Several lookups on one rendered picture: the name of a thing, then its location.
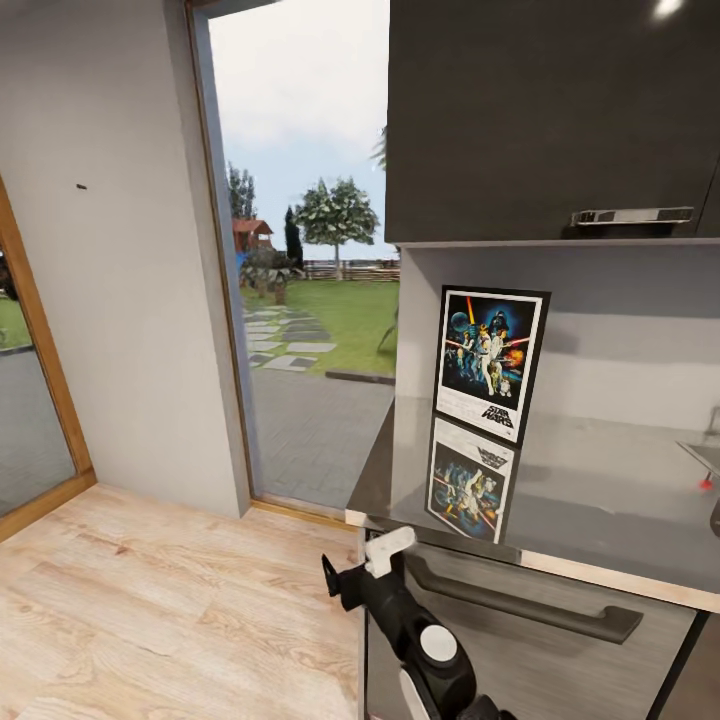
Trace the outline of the poster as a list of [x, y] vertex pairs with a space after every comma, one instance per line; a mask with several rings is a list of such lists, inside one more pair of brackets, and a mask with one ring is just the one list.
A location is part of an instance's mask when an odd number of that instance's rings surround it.
[[444, 284], [432, 412], [521, 448], [550, 297]]

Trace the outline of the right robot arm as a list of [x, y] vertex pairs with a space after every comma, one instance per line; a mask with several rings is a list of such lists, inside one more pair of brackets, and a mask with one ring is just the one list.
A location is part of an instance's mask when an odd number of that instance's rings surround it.
[[465, 648], [404, 585], [402, 550], [414, 540], [409, 526], [375, 535], [364, 546], [370, 561], [343, 573], [323, 555], [330, 596], [340, 594], [346, 612], [364, 603], [394, 654], [405, 661], [400, 686], [414, 720], [518, 720], [486, 694], [474, 701], [476, 675]]

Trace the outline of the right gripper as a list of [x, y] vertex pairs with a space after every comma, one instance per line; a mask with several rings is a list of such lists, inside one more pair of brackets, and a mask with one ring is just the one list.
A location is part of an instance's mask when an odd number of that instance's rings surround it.
[[346, 612], [365, 604], [380, 627], [380, 616], [390, 598], [400, 592], [408, 592], [404, 585], [404, 556], [399, 551], [390, 556], [391, 572], [374, 578], [372, 573], [365, 569], [365, 565], [355, 567], [343, 573], [337, 573], [326, 555], [321, 557], [327, 588], [331, 597], [340, 594], [341, 603]]

